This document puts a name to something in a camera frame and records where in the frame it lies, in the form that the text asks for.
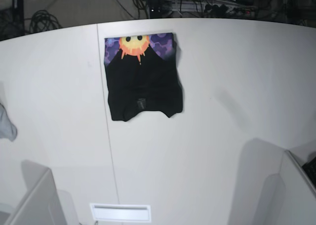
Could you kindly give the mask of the black T-shirt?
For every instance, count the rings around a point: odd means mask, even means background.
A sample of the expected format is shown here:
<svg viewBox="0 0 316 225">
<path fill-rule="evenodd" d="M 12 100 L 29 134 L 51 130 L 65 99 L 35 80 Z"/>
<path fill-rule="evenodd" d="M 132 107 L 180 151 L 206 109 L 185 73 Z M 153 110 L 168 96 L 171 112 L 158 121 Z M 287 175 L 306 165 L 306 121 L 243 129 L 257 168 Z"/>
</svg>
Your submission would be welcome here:
<svg viewBox="0 0 316 225">
<path fill-rule="evenodd" d="M 170 118 L 183 111 L 173 33 L 106 38 L 104 42 L 112 120 L 127 122 L 144 111 Z"/>
</svg>

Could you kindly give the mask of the white slotted plate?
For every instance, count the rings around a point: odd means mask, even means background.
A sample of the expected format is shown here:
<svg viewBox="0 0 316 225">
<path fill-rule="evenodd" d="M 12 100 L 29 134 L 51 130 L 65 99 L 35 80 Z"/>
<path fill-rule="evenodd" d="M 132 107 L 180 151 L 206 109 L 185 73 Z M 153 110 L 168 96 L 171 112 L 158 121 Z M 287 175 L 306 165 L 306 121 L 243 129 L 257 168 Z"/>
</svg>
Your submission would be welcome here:
<svg viewBox="0 0 316 225">
<path fill-rule="evenodd" d="M 104 222 L 151 223 L 150 205 L 117 205 L 90 203 L 93 219 Z"/>
</svg>

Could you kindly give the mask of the grey cloth at left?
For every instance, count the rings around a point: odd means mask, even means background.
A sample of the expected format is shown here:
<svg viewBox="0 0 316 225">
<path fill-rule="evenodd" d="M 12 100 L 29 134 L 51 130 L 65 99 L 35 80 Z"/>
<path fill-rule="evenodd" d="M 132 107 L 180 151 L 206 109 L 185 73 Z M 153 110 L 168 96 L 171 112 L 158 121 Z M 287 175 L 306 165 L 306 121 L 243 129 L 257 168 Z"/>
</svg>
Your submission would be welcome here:
<svg viewBox="0 0 316 225">
<path fill-rule="evenodd" d="M 14 141 L 17 137 L 17 128 L 10 121 L 6 109 L 0 105 L 0 137 Z"/>
</svg>

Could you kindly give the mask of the white left partition panel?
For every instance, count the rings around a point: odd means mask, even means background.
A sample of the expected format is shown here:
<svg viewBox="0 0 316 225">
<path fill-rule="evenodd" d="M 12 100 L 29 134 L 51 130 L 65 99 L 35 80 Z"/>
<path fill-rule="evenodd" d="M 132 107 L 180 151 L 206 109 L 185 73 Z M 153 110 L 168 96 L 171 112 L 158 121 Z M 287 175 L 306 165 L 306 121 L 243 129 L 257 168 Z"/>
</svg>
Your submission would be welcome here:
<svg viewBox="0 0 316 225">
<path fill-rule="evenodd" d="M 44 168 L 16 208 L 0 205 L 2 225 L 66 225 L 52 171 Z"/>
</svg>

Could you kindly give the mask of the white partition panel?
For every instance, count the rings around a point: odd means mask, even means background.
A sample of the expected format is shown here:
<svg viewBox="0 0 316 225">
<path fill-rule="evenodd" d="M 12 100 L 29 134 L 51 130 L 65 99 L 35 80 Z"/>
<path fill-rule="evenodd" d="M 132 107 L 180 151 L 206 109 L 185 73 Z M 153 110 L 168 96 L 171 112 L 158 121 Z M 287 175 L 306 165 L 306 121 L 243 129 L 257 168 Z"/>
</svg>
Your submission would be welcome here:
<svg viewBox="0 0 316 225">
<path fill-rule="evenodd" d="M 265 225 L 314 225 L 316 189 L 290 151 L 282 157 L 280 171 L 268 203 Z"/>
<path fill-rule="evenodd" d="M 0 205 L 2 225 L 66 225 L 52 171 L 44 168 L 16 208 Z"/>
</svg>

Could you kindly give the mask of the black keyboard at right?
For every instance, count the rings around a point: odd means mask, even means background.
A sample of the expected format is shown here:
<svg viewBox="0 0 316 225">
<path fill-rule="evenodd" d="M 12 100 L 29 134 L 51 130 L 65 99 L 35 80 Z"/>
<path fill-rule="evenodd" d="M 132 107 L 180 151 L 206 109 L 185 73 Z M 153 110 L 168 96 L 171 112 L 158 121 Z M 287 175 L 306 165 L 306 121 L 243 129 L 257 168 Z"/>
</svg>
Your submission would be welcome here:
<svg viewBox="0 0 316 225">
<path fill-rule="evenodd" d="M 302 166 L 302 168 L 308 176 L 308 178 L 310 179 L 310 181 L 312 182 L 312 184 L 316 186 L 316 158 L 314 158 L 308 163 L 305 163 Z"/>
</svg>

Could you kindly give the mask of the white right partition panel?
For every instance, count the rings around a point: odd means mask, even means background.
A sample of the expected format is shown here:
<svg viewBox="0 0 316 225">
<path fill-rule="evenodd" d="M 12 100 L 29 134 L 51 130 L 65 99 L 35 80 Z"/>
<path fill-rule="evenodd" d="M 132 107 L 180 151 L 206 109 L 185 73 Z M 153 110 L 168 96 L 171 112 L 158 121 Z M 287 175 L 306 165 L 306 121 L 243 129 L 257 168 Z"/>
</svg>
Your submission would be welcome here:
<svg viewBox="0 0 316 225">
<path fill-rule="evenodd" d="M 280 171 L 268 203 L 265 225 L 314 225 L 316 189 L 290 151 L 282 157 Z"/>
</svg>

